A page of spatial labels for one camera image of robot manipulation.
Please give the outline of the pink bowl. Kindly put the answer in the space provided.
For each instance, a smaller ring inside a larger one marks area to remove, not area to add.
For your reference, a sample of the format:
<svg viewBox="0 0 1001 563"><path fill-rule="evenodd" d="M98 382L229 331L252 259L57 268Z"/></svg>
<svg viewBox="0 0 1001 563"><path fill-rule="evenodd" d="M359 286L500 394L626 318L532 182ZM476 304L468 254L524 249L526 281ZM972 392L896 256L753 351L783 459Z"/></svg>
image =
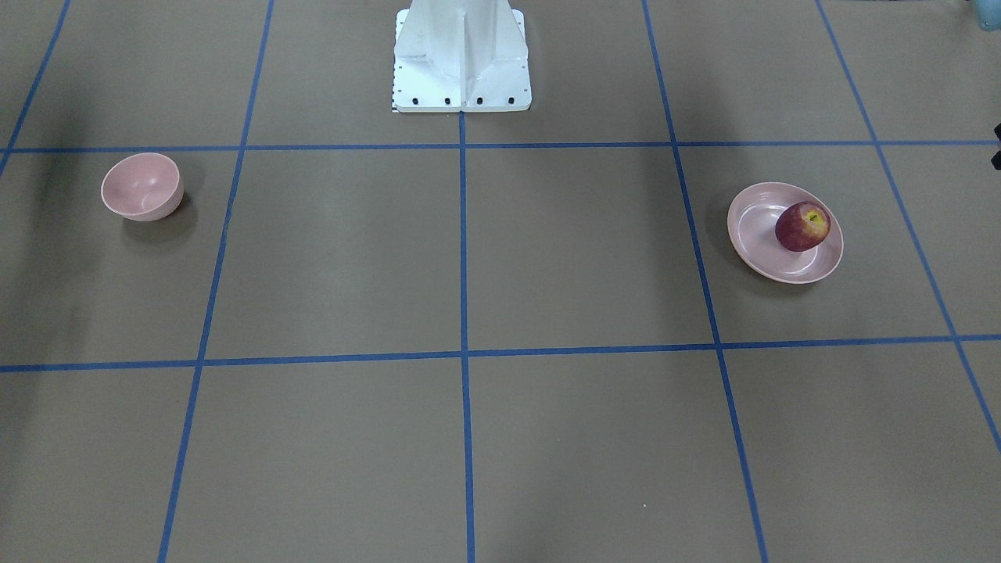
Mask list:
<svg viewBox="0 0 1001 563"><path fill-rule="evenodd" d="M185 197L178 164L158 152L123 158L107 171L100 186L104 206L125 220L162 220L174 213Z"/></svg>

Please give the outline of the pink plate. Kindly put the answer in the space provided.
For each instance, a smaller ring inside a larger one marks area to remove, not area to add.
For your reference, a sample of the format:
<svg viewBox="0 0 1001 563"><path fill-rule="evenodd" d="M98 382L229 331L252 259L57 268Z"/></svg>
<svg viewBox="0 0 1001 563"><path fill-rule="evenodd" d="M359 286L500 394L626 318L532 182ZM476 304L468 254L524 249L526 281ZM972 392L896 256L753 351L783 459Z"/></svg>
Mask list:
<svg viewBox="0 0 1001 563"><path fill-rule="evenodd" d="M775 231L780 215L803 202L828 214L830 230L818 246L794 252L780 244ZM819 282L836 270L844 254L843 232L830 208L808 190L790 183L767 181L741 190L730 203L728 232L744 263L773 282Z"/></svg>

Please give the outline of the brown paper table cover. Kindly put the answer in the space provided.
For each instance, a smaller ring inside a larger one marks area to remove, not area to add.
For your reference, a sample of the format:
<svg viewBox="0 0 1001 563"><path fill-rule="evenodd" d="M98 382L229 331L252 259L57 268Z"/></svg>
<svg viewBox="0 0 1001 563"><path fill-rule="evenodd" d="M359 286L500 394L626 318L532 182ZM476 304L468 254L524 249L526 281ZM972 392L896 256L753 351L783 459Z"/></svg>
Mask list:
<svg viewBox="0 0 1001 563"><path fill-rule="evenodd" d="M4 562L999 560L971 2L518 1L530 110L458 115L404 5L2 3ZM828 277L730 243L767 181Z"/></svg>

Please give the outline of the red apple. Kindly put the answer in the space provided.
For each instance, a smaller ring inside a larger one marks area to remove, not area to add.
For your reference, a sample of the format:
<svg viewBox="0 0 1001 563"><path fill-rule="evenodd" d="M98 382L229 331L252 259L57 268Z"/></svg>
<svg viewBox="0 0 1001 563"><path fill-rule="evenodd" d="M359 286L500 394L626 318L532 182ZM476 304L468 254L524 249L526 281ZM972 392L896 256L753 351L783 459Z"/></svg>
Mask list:
<svg viewBox="0 0 1001 563"><path fill-rule="evenodd" d="M776 239L790 252L807 252L821 245L831 232L828 211L813 202L795 203L778 217L773 228Z"/></svg>

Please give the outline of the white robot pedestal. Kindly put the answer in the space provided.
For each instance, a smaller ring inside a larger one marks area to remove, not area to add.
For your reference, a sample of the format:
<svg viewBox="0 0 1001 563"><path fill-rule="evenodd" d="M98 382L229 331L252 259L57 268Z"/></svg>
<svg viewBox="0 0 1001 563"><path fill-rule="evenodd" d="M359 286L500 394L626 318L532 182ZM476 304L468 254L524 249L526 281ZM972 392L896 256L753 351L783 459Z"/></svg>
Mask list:
<svg viewBox="0 0 1001 563"><path fill-rule="evenodd" d="M394 21L391 109L522 112L533 104L526 19L508 1L414 1Z"/></svg>

